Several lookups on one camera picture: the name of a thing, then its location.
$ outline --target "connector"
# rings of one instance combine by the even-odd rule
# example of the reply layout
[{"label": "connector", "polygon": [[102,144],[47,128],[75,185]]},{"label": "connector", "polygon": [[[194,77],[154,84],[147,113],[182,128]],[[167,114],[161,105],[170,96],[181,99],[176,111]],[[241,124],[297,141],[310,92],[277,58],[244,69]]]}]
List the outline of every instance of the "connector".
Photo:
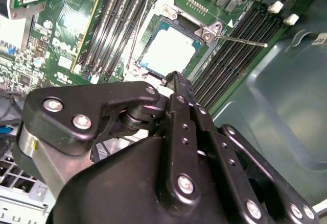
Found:
[{"label": "connector", "polygon": [[299,16],[298,15],[292,14],[288,18],[284,19],[283,22],[286,25],[293,26],[293,25],[295,25],[295,23],[297,22],[298,19],[299,19]]},{"label": "connector", "polygon": [[284,6],[284,4],[282,2],[276,1],[274,4],[272,4],[271,6],[268,7],[268,11],[270,13],[277,14],[281,11],[283,6]]}]

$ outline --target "motherboard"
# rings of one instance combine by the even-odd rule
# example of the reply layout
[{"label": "motherboard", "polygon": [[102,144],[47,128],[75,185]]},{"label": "motherboard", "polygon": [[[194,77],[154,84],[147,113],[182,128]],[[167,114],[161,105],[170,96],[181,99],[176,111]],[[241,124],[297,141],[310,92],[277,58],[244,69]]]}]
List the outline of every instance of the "motherboard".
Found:
[{"label": "motherboard", "polygon": [[11,0],[25,18],[0,16],[0,89],[160,83],[177,70],[213,113],[312,1]]}]

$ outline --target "screw head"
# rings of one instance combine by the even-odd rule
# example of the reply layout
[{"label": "screw head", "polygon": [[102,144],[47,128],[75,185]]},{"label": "screw head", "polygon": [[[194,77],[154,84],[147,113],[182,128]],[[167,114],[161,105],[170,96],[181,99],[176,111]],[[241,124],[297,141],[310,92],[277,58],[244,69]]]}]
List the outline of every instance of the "screw head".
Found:
[{"label": "screw head", "polygon": [[181,103],[185,103],[185,99],[180,95],[177,96],[177,100],[179,100]]},{"label": "screw head", "polygon": [[315,219],[315,214],[312,212],[311,209],[309,209],[308,206],[303,205],[303,210],[305,211],[305,214],[310,218],[311,220]]},{"label": "screw head", "polygon": [[92,122],[89,119],[89,117],[87,117],[83,114],[80,114],[73,118],[73,125],[75,125],[75,127],[79,128],[81,130],[87,130],[87,129],[91,128]]},{"label": "screw head", "polygon": [[152,95],[155,94],[155,91],[154,91],[154,89],[153,89],[151,86],[148,86],[148,87],[146,88],[146,90],[147,90],[147,92],[149,92],[149,93],[152,94]]},{"label": "screw head", "polygon": [[261,211],[258,208],[258,206],[251,200],[248,200],[246,202],[246,207],[250,214],[255,218],[255,219],[260,219],[261,218]]},{"label": "screw head", "polygon": [[191,194],[194,191],[194,185],[190,178],[180,175],[177,179],[178,186],[183,193]]},{"label": "screw head", "polygon": [[299,219],[303,218],[302,213],[300,212],[300,210],[294,204],[290,204],[290,208],[291,208],[293,214],[295,215],[295,217],[297,217]]},{"label": "screw head", "polygon": [[55,99],[47,99],[43,102],[43,107],[50,112],[59,112],[63,109],[63,105],[60,101]]},{"label": "screw head", "polygon": [[206,110],[203,107],[199,107],[199,110],[202,114],[206,114]]},{"label": "screw head", "polygon": [[232,135],[235,135],[235,131],[231,127],[227,127],[228,132],[230,132]]},{"label": "screw head", "polygon": [[204,39],[205,41],[210,40],[210,39],[211,39],[211,34],[209,34],[209,33],[204,34],[204,35],[203,35],[203,39]]}]

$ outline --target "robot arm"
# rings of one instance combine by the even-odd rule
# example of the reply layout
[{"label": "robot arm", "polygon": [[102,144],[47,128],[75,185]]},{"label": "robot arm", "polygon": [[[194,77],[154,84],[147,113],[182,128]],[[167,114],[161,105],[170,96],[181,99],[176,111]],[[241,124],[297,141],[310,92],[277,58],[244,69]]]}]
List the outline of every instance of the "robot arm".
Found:
[{"label": "robot arm", "polygon": [[[145,82],[43,88],[26,99],[14,157],[57,199],[48,223],[318,223],[232,126],[216,128],[174,72]],[[95,143],[149,136],[92,165]]]}]

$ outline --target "black expansion slot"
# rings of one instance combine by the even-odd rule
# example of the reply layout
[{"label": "black expansion slot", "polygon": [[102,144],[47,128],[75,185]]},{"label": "black expansion slot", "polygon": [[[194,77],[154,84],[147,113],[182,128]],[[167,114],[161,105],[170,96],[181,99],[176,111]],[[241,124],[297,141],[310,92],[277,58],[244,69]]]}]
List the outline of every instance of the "black expansion slot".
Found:
[{"label": "black expansion slot", "polygon": [[[255,4],[230,37],[267,43],[282,26],[281,19]],[[198,103],[207,109],[212,108],[261,50],[258,46],[225,41],[193,84]]]}]

